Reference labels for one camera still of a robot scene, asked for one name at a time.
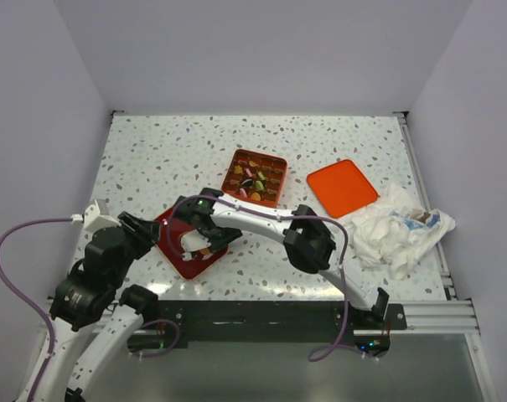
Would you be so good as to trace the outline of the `black cookie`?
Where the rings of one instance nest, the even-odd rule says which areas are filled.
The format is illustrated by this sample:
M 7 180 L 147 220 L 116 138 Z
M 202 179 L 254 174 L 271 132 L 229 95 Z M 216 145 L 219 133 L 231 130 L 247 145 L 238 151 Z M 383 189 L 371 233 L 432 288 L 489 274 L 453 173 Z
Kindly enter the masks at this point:
M 254 180 L 253 180 L 253 179 L 248 178 L 248 179 L 244 180 L 244 181 L 241 183 L 241 186 L 242 186 L 242 187 L 247 187 L 247 188 L 249 188 L 249 187 L 251 187 L 251 186 L 253 185 L 253 183 L 254 183 Z

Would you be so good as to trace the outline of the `orange compartment cookie box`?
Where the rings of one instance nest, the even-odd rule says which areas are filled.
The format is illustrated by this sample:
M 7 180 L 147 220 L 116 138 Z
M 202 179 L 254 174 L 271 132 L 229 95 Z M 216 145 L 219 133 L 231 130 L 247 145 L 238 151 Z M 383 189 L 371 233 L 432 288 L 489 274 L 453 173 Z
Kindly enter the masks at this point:
M 252 167 L 248 161 L 253 160 L 257 162 L 257 166 Z M 234 167 L 240 166 L 243 173 L 234 173 Z M 253 177 L 248 177 L 245 170 L 249 168 L 253 173 Z M 266 176 L 266 180 L 261 180 L 258 173 L 262 172 Z M 278 204 L 279 198 L 282 195 L 282 188 L 287 173 L 287 161 L 282 157 L 262 154 L 244 149 L 237 149 L 231 158 L 230 166 L 225 174 L 224 181 L 221 186 L 221 191 L 227 193 L 239 200 L 244 200 L 253 204 L 262 205 L 269 208 L 275 208 Z M 242 187 L 241 183 L 246 179 L 253 179 L 254 183 L 251 187 Z M 264 185 L 262 191 L 255 188 L 255 181 L 261 181 Z M 247 196 L 242 197 L 239 193 L 240 188 L 247 191 Z M 259 193 L 261 199 L 259 201 L 253 200 L 251 195 Z

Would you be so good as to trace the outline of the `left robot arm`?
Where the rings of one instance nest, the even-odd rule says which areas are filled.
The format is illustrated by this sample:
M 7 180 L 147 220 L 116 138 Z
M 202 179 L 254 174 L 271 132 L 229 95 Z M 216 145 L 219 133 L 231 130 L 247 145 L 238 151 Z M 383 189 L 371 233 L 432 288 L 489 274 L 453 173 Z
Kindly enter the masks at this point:
M 84 258 L 56 287 L 49 309 L 49 344 L 38 357 L 21 401 L 87 401 L 97 379 L 132 333 L 158 320 L 157 295 L 133 285 L 122 293 L 106 325 L 94 332 L 116 300 L 131 264 L 159 241 L 160 222 L 126 212 L 113 218 L 95 206 L 73 220 L 81 222 L 92 238 Z

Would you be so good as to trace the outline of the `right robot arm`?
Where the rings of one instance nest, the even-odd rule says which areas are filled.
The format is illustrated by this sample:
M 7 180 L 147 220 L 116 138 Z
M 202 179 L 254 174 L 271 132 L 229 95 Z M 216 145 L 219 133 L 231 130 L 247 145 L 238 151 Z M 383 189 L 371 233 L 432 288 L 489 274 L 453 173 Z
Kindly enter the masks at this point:
M 204 188 L 200 194 L 178 198 L 168 218 L 168 235 L 177 221 L 191 225 L 213 252 L 245 232 L 273 240 L 283 246 L 296 270 L 320 275 L 339 289 L 364 327 L 376 329 L 388 318 L 388 293 L 344 262 L 349 248 L 346 228 L 304 204 L 274 209 Z

